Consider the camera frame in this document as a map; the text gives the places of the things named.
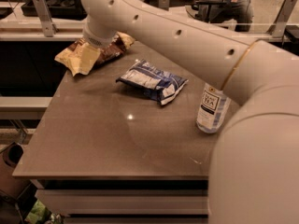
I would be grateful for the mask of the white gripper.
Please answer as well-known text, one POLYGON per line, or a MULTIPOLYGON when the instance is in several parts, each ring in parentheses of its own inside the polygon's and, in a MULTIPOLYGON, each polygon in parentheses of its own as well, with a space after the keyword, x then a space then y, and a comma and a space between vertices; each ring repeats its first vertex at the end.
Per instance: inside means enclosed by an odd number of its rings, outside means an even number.
POLYGON ((89 73, 100 55, 100 49, 109 46, 116 31, 105 26, 92 26, 86 23, 83 28, 83 37, 88 43, 76 48, 75 72, 89 73))

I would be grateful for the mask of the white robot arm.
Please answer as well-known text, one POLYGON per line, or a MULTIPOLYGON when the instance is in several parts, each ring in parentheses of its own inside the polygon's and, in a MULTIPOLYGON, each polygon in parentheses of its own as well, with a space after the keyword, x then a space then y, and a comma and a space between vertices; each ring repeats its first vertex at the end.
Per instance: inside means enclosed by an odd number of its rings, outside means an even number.
POLYGON ((299 224, 299 62, 265 41, 143 0, 81 0, 83 34, 125 32, 239 104, 214 146, 209 224, 299 224))

